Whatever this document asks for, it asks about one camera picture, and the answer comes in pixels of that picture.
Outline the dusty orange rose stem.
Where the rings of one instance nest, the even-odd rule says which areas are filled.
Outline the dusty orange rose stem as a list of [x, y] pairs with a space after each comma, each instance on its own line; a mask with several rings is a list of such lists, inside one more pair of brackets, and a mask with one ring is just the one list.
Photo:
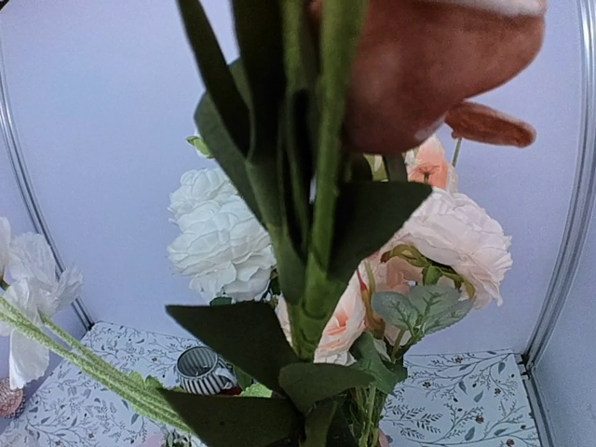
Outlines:
[[408, 181], [404, 152], [444, 123], [491, 144], [533, 140], [472, 98], [533, 61], [547, 5], [236, 1], [233, 63], [203, 6], [178, 8], [206, 89], [196, 124], [271, 238], [282, 301], [169, 306], [269, 395], [164, 398], [209, 446], [374, 446], [406, 371], [347, 290], [430, 196]]

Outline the peach rose flower stem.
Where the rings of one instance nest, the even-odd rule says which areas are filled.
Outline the peach rose flower stem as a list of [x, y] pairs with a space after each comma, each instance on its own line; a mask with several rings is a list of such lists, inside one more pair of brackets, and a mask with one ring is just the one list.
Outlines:
[[318, 342], [314, 361], [359, 366], [389, 394], [404, 354], [471, 309], [500, 303], [510, 237], [470, 197], [439, 187], [377, 251], [363, 258]]

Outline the peach blossom flower stem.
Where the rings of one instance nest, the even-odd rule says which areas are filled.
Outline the peach blossom flower stem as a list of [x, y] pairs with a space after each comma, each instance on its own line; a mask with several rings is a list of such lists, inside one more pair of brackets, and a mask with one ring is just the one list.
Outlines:
[[459, 179], [455, 167], [445, 157], [445, 151], [437, 136], [433, 135], [420, 146], [408, 151], [404, 157], [408, 180], [427, 183], [457, 193]]

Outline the white blossom flower stem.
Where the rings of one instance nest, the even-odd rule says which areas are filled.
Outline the white blossom flower stem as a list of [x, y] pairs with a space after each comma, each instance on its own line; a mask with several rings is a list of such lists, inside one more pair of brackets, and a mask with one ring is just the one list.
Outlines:
[[79, 297], [82, 285], [78, 268], [57, 272], [43, 236], [14, 236], [9, 220], [1, 218], [1, 335], [9, 339], [9, 387], [23, 389], [41, 378], [54, 353], [116, 393], [136, 413], [189, 434], [191, 428], [159, 394], [162, 386], [156, 379], [121, 372], [52, 320]]

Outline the white peony flower stem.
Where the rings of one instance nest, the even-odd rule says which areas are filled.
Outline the white peony flower stem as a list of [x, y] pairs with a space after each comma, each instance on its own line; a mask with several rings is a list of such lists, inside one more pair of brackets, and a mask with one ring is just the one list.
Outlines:
[[219, 168], [192, 169], [169, 196], [180, 234], [168, 245], [174, 271], [206, 300], [257, 300], [276, 266], [269, 234]]

